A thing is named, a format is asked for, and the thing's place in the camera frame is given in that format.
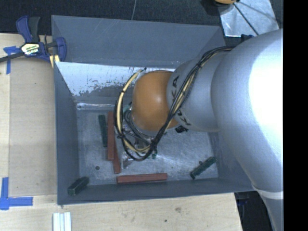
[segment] yellow cable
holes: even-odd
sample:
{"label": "yellow cable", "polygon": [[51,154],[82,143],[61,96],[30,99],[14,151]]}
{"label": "yellow cable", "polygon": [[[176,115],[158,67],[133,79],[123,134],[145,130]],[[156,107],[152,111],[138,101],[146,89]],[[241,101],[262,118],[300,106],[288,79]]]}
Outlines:
{"label": "yellow cable", "polygon": [[[133,80],[138,76],[139,73],[141,73],[143,70],[139,70],[137,71],[135,74],[132,75],[131,78],[129,78],[129,80],[127,81],[127,83],[125,84],[122,92],[119,95],[119,99],[118,99],[118,103],[117,103],[117,107],[116,107],[116,125],[119,131],[122,130],[122,124],[120,121],[120,114],[121,114],[121,104],[123,101],[123,97],[124,97],[124,93],[126,92],[126,90],[128,89],[128,87],[130,86],[130,84],[133,82]],[[136,149],[135,147],[131,146],[129,142],[127,142],[127,140],[123,140],[124,144],[130,148],[131,150],[135,151],[135,152],[146,152],[150,149],[150,146],[146,146],[142,149]]]}

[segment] white wire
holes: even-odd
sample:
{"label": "white wire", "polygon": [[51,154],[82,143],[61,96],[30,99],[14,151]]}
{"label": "white wire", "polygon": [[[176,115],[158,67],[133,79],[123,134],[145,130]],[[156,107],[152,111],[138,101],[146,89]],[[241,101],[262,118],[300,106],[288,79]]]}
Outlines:
{"label": "white wire", "polygon": [[131,20],[133,20],[134,15],[135,15],[136,4],[137,4],[137,0],[135,0],[135,3],[134,3],[134,9],[133,9],[133,14],[131,15]]}

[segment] orange object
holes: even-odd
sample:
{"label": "orange object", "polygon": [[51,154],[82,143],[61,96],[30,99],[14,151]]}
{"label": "orange object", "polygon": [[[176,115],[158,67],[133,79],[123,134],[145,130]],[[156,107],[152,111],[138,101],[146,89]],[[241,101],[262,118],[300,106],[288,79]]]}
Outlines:
{"label": "orange object", "polygon": [[[137,80],[132,99],[132,120],[146,131],[158,131],[166,122],[169,107],[167,104],[167,84],[172,72],[157,70],[145,74]],[[169,128],[176,126],[172,120]]]}

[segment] wooden block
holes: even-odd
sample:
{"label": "wooden block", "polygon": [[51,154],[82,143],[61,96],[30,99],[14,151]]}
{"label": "wooden block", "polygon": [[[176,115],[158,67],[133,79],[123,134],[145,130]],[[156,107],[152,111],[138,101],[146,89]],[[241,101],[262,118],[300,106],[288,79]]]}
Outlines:
{"label": "wooden block", "polygon": [[119,174],[119,173],[121,173],[121,164],[120,164],[120,159],[119,159],[119,155],[118,155],[118,153],[117,153],[117,149],[116,149],[116,140],[115,140],[115,138],[114,138],[114,149],[113,149],[113,151],[114,151],[114,160],[112,161],[112,163],[113,163],[113,166],[114,166],[114,173],[115,174]]}
{"label": "wooden block", "polygon": [[142,174],[142,175],[121,175],[116,178],[118,184],[137,183],[147,181],[167,180],[167,173]]}
{"label": "wooden block", "polygon": [[107,116],[107,160],[113,161],[115,159],[115,123],[114,113],[108,112]]}

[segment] black surface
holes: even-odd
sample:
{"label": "black surface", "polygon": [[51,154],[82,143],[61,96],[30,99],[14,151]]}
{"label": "black surface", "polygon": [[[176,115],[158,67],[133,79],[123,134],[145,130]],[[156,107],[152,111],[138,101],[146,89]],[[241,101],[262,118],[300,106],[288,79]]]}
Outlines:
{"label": "black surface", "polygon": [[[283,28],[283,0],[270,0],[278,25]],[[131,19],[134,0],[0,0],[0,32],[16,32],[15,21],[40,16],[40,35],[51,35],[51,15]],[[212,0],[137,0],[134,20],[198,25],[220,25]],[[226,38],[236,45],[237,38]],[[271,231],[266,208],[256,192],[236,193],[244,231]]]}

